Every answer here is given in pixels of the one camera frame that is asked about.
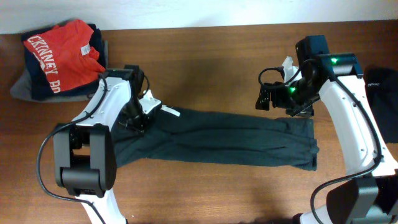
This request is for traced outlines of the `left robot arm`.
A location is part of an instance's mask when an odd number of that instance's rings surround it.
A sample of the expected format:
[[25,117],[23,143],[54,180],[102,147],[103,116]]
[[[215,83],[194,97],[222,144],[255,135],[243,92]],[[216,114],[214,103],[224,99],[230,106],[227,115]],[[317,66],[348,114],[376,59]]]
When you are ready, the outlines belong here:
[[53,136],[55,181],[81,203],[92,223],[127,223],[113,185],[117,164],[111,130],[122,127],[143,136],[161,105],[137,65],[107,69],[85,109],[70,124],[59,124]]

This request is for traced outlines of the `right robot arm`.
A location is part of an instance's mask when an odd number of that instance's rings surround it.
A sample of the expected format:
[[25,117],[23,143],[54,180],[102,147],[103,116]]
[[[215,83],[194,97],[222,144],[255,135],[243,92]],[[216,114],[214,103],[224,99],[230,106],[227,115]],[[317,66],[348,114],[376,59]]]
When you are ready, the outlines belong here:
[[310,116],[321,101],[334,124],[346,175],[325,182],[326,203],[299,213],[294,223],[396,223],[397,161],[389,152],[368,103],[364,73],[355,54],[333,54],[324,35],[295,46],[298,65],[287,57],[277,67],[283,80],[261,83],[256,108],[283,108]]

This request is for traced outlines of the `dark green t-shirt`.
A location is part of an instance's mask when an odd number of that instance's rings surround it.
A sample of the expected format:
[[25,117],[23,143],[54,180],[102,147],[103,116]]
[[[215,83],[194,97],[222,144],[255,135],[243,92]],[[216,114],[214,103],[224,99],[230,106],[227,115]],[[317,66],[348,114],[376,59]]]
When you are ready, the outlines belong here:
[[142,134],[116,125],[111,134],[117,165],[160,159],[317,169],[319,148],[311,119],[176,110],[178,116],[160,110]]

